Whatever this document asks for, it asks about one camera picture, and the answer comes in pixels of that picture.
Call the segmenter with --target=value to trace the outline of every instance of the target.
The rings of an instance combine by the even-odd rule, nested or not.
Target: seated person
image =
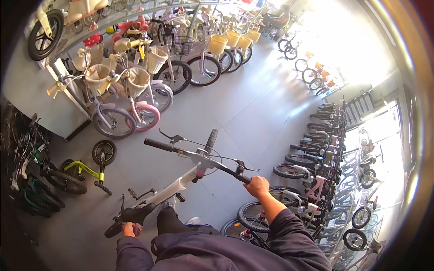
[[[278,29],[282,29],[283,27],[286,27],[289,23],[289,6],[287,4],[283,4],[281,6],[283,13],[279,17],[272,17],[269,14],[266,14],[264,16],[264,21],[267,23],[272,24],[274,27]]]

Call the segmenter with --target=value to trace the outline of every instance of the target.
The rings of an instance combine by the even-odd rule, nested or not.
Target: white sneaker
[[[176,199],[175,199],[175,196],[173,196],[173,197],[164,201],[163,208],[171,207],[171,208],[175,209],[175,203],[176,203]]]
[[[201,219],[198,218],[197,216],[190,218],[187,223],[185,223],[185,225],[200,225],[201,224]]]

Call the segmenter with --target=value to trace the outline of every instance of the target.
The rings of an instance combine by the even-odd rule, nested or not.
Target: white wall
[[[40,69],[27,53],[27,40],[21,36],[10,60],[3,85],[5,97],[32,117],[37,113],[39,124],[53,133],[68,137],[87,117],[64,93],[56,99],[47,95],[55,80],[47,69]]]

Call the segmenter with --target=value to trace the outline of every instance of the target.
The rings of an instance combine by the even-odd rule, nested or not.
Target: white bicycle
[[[179,193],[181,190],[186,189],[186,185],[189,182],[197,183],[199,179],[205,176],[205,171],[207,169],[213,169],[216,168],[219,170],[223,170],[230,175],[234,176],[238,180],[242,181],[243,183],[249,184],[251,179],[249,177],[244,176],[243,172],[244,170],[250,170],[250,171],[257,171],[246,168],[244,165],[244,162],[235,158],[227,158],[222,157],[220,155],[210,155],[211,151],[214,150],[213,146],[215,143],[215,140],[217,139],[217,130],[213,129],[211,131],[211,135],[208,138],[208,142],[206,145],[202,145],[197,142],[193,142],[190,140],[187,140],[186,138],[176,135],[174,137],[170,137],[163,132],[160,131],[165,137],[170,139],[170,143],[166,144],[160,141],[156,141],[150,138],[145,138],[145,145],[149,145],[155,148],[159,148],[166,151],[173,151],[178,154],[182,154],[184,156],[187,156],[191,158],[191,160],[196,164],[191,170],[187,171],[182,177],[176,179],[173,183],[165,187],[164,189],[160,191],[155,191],[154,189],[151,189],[145,193],[143,193],[140,196],[137,196],[136,193],[133,191],[133,189],[128,189],[128,192],[130,192],[131,196],[139,200],[143,196],[151,193],[152,195],[146,199],[141,200],[139,203],[134,205],[131,208],[124,209],[124,195],[122,195],[122,207],[121,211],[117,216],[113,218],[115,223],[108,228],[104,235],[107,238],[111,238],[122,230],[122,223],[123,222],[133,222],[133,223],[139,223],[140,225],[143,225],[143,220],[145,217],[152,212],[155,207],[165,201],[166,199],[169,199],[173,197],[174,195],[181,201],[185,201],[184,197]],[[204,149],[197,149],[196,152],[183,150],[175,147],[175,143],[178,141],[189,141],[195,144],[199,144],[204,146]],[[217,162],[213,160],[211,157],[219,157],[220,159],[229,159],[232,161],[235,161],[238,166],[235,171],[231,170],[227,166],[223,165],[221,162]]]

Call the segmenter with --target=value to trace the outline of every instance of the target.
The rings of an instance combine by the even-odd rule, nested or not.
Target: wire basket
[[[194,39],[186,36],[173,37],[173,51],[177,56],[186,56],[193,49]]]

